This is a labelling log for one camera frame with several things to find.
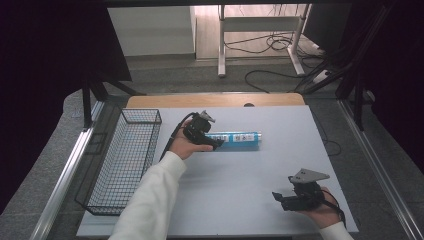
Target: white sleeve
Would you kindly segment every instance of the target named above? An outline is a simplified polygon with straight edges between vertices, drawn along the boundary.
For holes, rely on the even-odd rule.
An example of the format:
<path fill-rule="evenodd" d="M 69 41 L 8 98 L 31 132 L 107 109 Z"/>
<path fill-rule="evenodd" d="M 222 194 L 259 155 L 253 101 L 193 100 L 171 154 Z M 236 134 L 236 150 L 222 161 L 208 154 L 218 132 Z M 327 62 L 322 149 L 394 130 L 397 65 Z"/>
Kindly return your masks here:
<path fill-rule="evenodd" d="M 324 240 L 353 240 L 352 236 L 350 236 L 344 227 L 343 222 L 338 222 L 320 229 L 319 233 Z"/>
<path fill-rule="evenodd" d="M 142 177 L 116 223 L 110 240 L 165 240 L 178 192 L 178 180 L 187 169 L 178 155 L 167 152 Z"/>

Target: dark panel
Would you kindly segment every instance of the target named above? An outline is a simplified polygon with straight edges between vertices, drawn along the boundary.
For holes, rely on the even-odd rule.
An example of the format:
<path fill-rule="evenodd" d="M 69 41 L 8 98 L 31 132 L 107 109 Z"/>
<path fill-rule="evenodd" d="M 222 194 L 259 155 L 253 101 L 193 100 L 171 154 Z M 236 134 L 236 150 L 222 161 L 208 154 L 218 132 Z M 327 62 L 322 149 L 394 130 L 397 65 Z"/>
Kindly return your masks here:
<path fill-rule="evenodd" d="M 424 11 L 422 1 L 397 1 L 365 57 L 362 76 L 373 111 L 424 172 Z"/>
<path fill-rule="evenodd" d="M 1 1 L 0 211 L 54 131 L 84 76 L 130 80 L 107 9 L 61 1 Z"/>
<path fill-rule="evenodd" d="M 313 4 L 303 34 L 327 53 L 340 48 L 351 4 Z"/>

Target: metal frame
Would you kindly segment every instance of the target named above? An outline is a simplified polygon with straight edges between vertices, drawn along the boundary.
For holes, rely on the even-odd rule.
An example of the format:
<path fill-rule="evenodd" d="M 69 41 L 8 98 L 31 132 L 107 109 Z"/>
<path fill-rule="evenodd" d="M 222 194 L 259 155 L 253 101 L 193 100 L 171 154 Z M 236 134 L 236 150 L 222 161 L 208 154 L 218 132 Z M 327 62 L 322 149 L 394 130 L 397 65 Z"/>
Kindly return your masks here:
<path fill-rule="evenodd" d="M 98 119 L 103 106 L 104 103 L 102 102 L 97 102 L 94 105 L 92 111 L 93 124 L 86 131 L 81 132 L 80 136 L 78 137 L 74 149 L 72 150 L 71 155 L 69 156 L 68 161 L 66 162 L 66 165 L 62 171 L 62 174 L 60 175 L 59 180 L 57 181 L 56 186 L 46 204 L 46 207 L 41 213 L 37 225 L 31 234 L 31 240 L 47 238 L 57 213 L 59 212 L 60 206 L 62 205 L 63 199 L 65 198 L 68 188 L 71 185 L 84 149 L 87 146 L 87 143 L 93 133 L 96 120 Z"/>
<path fill-rule="evenodd" d="M 417 222 L 403 200 L 402 196 L 399 194 L 395 185 L 389 177 L 386 169 L 380 161 L 377 153 L 374 151 L 371 143 L 369 142 L 365 132 L 361 131 L 356 125 L 355 120 L 352 118 L 353 112 L 349 106 L 348 100 L 338 101 L 340 108 L 342 109 L 343 115 L 345 116 L 349 127 L 352 129 L 352 132 L 358 141 L 359 145 L 364 152 L 371 169 L 373 170 L 378 182 L 380 183 L 381 188 L 386 194 L 387 199 L 392 205 L 399 221 L 408 235 L 409 239 L 413 240 L 423 240 L 423 234 L 419 229 Z"/>

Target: white table surface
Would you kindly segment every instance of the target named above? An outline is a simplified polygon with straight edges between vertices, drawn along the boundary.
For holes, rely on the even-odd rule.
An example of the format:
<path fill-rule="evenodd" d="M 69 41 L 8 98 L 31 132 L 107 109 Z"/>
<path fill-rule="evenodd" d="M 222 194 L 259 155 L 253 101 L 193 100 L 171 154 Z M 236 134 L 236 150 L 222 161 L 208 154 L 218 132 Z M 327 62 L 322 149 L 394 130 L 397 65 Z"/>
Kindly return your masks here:
<path fill-rule="evenodd" d="M 337 176 L 308 106 L 245 108 L 162 108 L 154 162 L 175 126 L 190 112 L 216 119 L 211 132 L 261 131 L 256 151 L 220 149 L 195 153 L 180 180 L 168 236 L 293 236 L 317 233 L 305 216 L 284 211 L 271 192 L 295 195 L 287 177 L 301 168 L 330 175 L 318 181 L 330 189 L 344 210 L 349 232 L 357 232 Z M 107 237 L 117 217 L 85 213 L 77 236 Z"/>

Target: wire basket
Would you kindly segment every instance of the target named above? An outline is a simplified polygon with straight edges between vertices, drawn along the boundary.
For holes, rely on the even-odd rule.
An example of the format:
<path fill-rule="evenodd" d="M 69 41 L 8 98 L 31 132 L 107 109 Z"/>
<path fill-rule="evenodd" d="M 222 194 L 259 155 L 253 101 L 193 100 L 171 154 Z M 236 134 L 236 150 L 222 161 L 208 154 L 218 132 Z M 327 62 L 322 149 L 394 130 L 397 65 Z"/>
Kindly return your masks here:
<path fill-rule="evenodd" d="M 152 165 L 161 123 L 157 109 L 122 109 L 103 160 L 90 164 L 75 200 L 93 215 L 120 215 Z"/>

